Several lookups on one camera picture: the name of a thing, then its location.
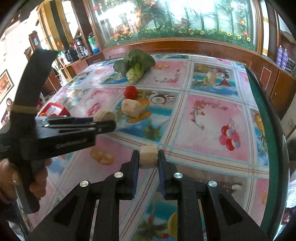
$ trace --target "glass panel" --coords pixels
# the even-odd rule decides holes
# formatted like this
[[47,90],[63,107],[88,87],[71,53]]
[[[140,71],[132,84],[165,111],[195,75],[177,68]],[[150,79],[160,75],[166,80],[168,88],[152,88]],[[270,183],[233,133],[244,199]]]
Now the glass panel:
[[164,37],[206,38],[255,50],[252,0],[89,0],[104,47]]

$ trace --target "purple bottle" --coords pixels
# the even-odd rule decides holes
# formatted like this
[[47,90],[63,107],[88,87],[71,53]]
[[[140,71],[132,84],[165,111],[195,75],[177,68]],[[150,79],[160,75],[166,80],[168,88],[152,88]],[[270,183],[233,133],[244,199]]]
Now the purple bottle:
[[280,46],[278,46],[278,51],[277,51],[277,54],[276,54],[276,64],[277,66],[281,66],[281,57],[283,55],[283,49]]
[[286,65],[288,62],[288,52],[287,49],[283,51],[283,56],[281,57],[281,68],[286,69]]

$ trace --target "bottle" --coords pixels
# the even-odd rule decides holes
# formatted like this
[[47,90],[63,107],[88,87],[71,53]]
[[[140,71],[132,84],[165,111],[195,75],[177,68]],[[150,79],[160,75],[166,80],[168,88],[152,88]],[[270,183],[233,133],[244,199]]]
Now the bottle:
[[283,49],[280,46],[278,46],[278,51],[277,51],[277,54],[276,54],[276,64],[277,66],[281,66],[281,57],[283,55]]
[[288,52],[287,52],[287,49],[285,49],[283,51],[283,56],[281,58],[281,68],[282,69],[286,69],[287,62],[288,62]]
[[88,35],[88,41],[89,41],[89,44],[91,46],[91,49],[93,51],[93,53],[98,53],[100,52],[99,50],[99,47],[98,47],[98,44],[96,42],[96,38],[94,37],[94,33],[91,32],[89,35]]

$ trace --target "finger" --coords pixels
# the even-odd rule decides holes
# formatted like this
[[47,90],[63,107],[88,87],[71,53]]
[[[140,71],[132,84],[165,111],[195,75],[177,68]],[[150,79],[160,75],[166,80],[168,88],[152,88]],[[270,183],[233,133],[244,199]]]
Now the finger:
[[19,185],[21,184],[21,178],[14,168],[12,163],[9,163],[8,159],[1,161],[0,165],[0,180],[2,182],[9,182],[10,184]]
[[51,159],[45,159],[44,160],[44,165],[47,167],[47,166],[50,166],[52,163],[52,160]]
[[33,182],[31,183],[29,189],[32,193],[43,190],[46,187],[46,180],[43,183]]
[[36,175],[35,181],[37,183],[43,183],[47,178],[47,169],[44,167],[42,168]]
[[46,194],[46,190],[45,189],[43,189],[43,190],[41,190],[41,191],[38,191],[38,192],[35,192],[35,193],[33,193],[37,198],[41,198],[41,197],[44,197],[45,196],[45,194]]

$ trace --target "red tomato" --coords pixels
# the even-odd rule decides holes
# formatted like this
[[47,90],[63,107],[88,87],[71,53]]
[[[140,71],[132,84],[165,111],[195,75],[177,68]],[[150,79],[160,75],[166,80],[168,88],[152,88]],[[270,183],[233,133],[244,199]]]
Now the red tomato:
[[228,139],[228,140],[227,140],[227,142],[226,142],[226,147],[227,147],[227,149],[230,150],[230,151],[233,151],[233,150],[234,150],[234,146],[233,146],[233,144],[232,144],[232,142],[231,142],[231,139]]
[[137,100],[138,99],[138,90],[134,86],[128,86],[124,89],[123,95],[127,99]]
[[222,132],[222,134],[224,135],[224,136],[226,136],[226,131],[229,129],[229,127],[228,126],[223,126],[222,128],[221,128],[221,132]]
[[162,234],[160,236],[161,239],[167,239],[169,237],[169,234]]

